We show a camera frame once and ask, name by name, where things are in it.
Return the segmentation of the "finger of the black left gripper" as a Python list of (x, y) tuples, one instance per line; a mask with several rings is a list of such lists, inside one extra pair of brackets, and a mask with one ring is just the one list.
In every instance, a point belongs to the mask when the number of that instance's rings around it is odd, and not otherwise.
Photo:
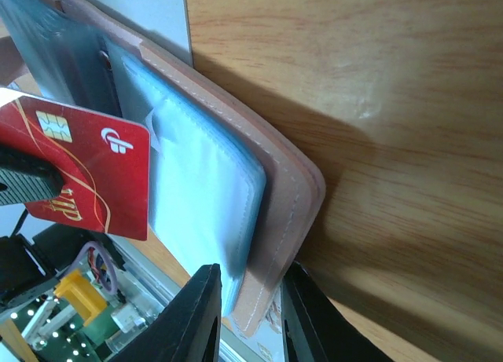
[(37, 202), (60, 195), (64, 179), (50, 162), (1, 145), (1, 205)]

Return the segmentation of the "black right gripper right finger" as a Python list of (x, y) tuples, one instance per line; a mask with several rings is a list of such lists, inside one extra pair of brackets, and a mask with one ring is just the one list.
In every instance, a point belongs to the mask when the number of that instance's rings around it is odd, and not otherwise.
[(350, 324), (297, 261), (281, 284), (286, 361), (390, 361)]

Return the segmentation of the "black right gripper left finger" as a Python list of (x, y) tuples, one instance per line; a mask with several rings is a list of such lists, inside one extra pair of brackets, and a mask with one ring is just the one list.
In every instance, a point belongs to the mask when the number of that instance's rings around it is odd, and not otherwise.
[(122, 289), (137, 313), (133, 329), (97, 348), (105, 361), (217, 361), (221, 328), (220, 266), (203, 265), (163, 306), (135, 269)]

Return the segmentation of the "pink leather card holder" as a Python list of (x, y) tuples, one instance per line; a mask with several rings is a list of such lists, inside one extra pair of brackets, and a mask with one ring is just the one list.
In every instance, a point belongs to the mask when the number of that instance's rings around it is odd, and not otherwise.
[(248, 106), (86, 0), (1, 0), (42, 94), (151, 135), (149, 223), (189, 274), (222, 270), (223, 313), (250, 338), (325, 198), (318, 167)]

